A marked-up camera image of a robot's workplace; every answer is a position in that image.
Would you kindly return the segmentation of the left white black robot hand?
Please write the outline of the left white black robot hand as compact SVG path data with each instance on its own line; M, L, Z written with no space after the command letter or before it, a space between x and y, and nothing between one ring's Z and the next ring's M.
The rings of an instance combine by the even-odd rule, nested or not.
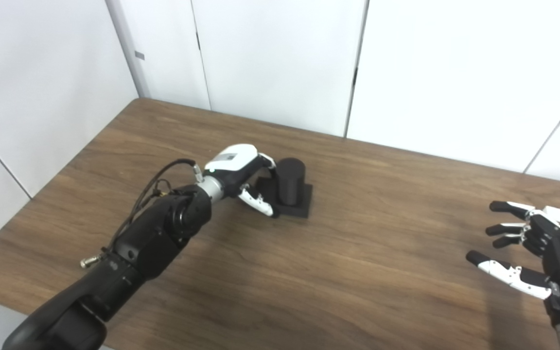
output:
M202 181L197 185L207 193L212 204L225 197L237 197L258 212L277 218L278 209L248 183L260 169L267 169L272 178L277 176L273 158L260 153L252 144L231 145L205 165Z

